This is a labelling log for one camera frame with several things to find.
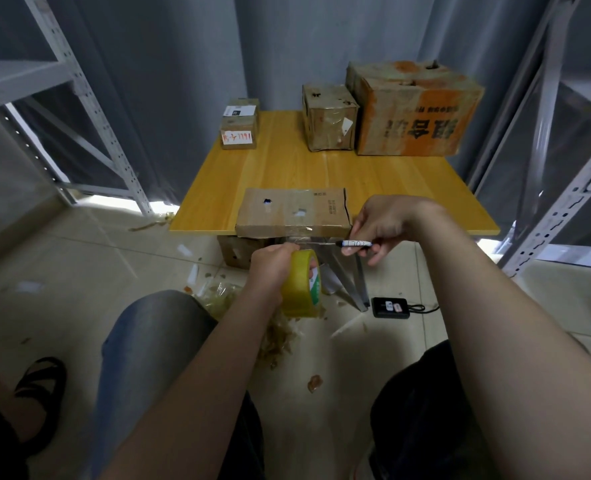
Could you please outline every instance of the hand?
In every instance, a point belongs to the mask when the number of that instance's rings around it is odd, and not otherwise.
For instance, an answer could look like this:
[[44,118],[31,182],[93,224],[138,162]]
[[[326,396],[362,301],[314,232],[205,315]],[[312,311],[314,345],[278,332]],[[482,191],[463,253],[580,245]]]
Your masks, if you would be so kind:
[[[351,229],[350,239],[371,241],[369,266],[374,266],[402,241],[414,241],[413,225],[424,213],[441,207],[431,199],[410,195],[373,195],[363,205]],[[367,250],[344,248],[345,256]]]
[[282,302],[280,288],[291,270],[291,254],[299,249],[297,244],[285,242],[255,251],[244,288],[267,296],[278,306]]

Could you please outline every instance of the cable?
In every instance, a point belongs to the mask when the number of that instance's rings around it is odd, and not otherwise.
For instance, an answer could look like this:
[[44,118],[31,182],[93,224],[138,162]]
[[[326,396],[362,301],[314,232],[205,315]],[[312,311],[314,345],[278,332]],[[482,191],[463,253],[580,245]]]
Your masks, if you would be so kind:
[[427,310],[427,307],[424,305],[408,305],[409,306],[409,313],[417,313],[420,315],[426,315],[428,313],[437,312],[440,309],[440,305],[437,305],[435,308],[431,310]]

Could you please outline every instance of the packing tape roll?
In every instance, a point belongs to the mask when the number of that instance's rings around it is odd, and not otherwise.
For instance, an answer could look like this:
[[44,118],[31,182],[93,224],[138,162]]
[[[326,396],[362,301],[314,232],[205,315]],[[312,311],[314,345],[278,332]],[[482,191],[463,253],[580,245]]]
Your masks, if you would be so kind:
[[280,290],[282,312],[287,317],[320,316],[320,273],[316,252],[311,249],[291,254],[291,271]]

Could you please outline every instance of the wooden table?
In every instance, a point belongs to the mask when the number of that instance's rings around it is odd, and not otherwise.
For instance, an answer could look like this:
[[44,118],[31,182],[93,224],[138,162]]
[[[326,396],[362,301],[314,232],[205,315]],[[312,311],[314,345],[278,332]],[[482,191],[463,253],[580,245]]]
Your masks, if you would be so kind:
[[262,111],[255,150],[222,150],[216,141],[188,190],[172,231],[235,235],[244,191],[250,187],[345,187],[356,216],[374,194],[430,197],[470,234],[500,232],[442,157],[361,157],[355,152],[310,152],[299,111]]

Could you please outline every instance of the worn cardboard box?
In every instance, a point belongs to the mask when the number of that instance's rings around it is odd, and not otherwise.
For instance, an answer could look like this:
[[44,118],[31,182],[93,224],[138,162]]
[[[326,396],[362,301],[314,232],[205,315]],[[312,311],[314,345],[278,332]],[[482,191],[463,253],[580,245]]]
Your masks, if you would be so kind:
[[345,86],[305,84],[302,112],[309,150],[353,150],[358,104]]
[[344,238],[351,231],[345,189],[247,189],[235,224],[239,237]]
[[358,155],[455,155],[484,92],[436,61],[352,62],[346,82],[362,108]]
[[224,150],[255,148],[259,134],[259,100],[231,99],[220,123],[220,146]]
[[269,245],[270,239],[248,239],[236,235],[219,235],[217,237],[224,263],[229,267],[249,269],[251,255]]

